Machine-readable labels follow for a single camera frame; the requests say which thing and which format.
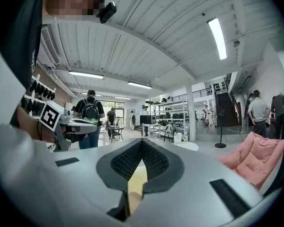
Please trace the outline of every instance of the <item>pink cushioned chair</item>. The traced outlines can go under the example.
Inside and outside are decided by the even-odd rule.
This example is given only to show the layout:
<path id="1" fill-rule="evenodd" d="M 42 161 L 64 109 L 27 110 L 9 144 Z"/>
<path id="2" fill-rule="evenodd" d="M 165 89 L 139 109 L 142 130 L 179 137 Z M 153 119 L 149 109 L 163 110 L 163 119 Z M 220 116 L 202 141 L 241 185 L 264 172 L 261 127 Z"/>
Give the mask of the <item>pink cushioned chair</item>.
<path id="1" fill-rule="evenodd" d="M 230 155 L 217 160 L 260 190 L 284 151 L 284 140 L 263 138 L 253 132 Z"/>

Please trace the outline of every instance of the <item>man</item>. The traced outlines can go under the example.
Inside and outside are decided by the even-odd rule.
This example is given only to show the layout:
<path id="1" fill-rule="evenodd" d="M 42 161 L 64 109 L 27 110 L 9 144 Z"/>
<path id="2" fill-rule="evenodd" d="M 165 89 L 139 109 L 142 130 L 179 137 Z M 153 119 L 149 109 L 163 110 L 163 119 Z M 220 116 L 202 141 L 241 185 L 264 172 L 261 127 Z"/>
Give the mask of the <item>man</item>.
<path id="1" fill-rule="evenodd" d="M 144 106 L 144 108 L 140 112 L 140 115 L 149 115 L 147 109 L 148 109 L 148 106 Z M 144 130 L 145 130 L 145 136 L 148 136 L 148 127 L 145 127 Z"/>
<path id="2" fill-rule="evenodd" d="M 107 127 L 108 127 L 108 136 L 111 139 L 112 138 L 112 133 L 111 130 L 109 129 L 110 125 L 114 125 L 115 122 L 115 109 L 111 108 L 110 111 L 107 112 Z"/>
<path id="3" fill-rule="evenodd" d="M 100 119 L 105 117 L 103 106 L 100 101 L 95 99 L 96 92 L 94 90 L 89 90 L 87 93 L 87 97 L 80 100 L 77 103 L 77 106 L 74 110 L 73 116 L 79 118 L 82 110 L 84 109 L 86 104 L 94 104 L 96 105 L 98 112 L 99 112 L 99 119 L 98 119 L 98 128 L 95 132 L 88 133 L 87 137 L 85 137 L 82 141 L 79 142 L 80 149 L 88 149 L 98 147 L 98 140 L 99 140 L 99 133 L 101 128 Z"/>
<path id="4" fill-rule="evenodd" d="M 129 114 L 129 128 L 131 129 L 131 131 L 134 131 L 134 127 L 135 127 L 135 116 L 133 111 L 131 111 L 131 113 Z"/>
<path id="5" fill-rule="evenodd" d="M 254 100 L 249 105 L 248 114 L 254 125 L 253 132 L 266 138 L 265 124 L 266 118 L 268 118 L 270 114 L 270 107 L 260 98 L 260 92 L 258 90 L 254 91 Z"/>
<path id="6" fill-rule="evenodd" d="M 38 57 L 42 15 L 80 16 L 94 13 L 104 0 L 4 0 L 12 1 L 8 13 L 0 7 L 0 53 L 10 70 L 26 89 Z M 55 142 L 53 132 L 18 107 L 10 122 L 34 140 Z"/>
<path id="7" fill-rule="evenodd" d="M 282 129 L 281 139 L 284 140 L 284 98 L 281 93 L 273 97 L 271 111 L 275 113 L 275 138 L 280 139 Z"/>

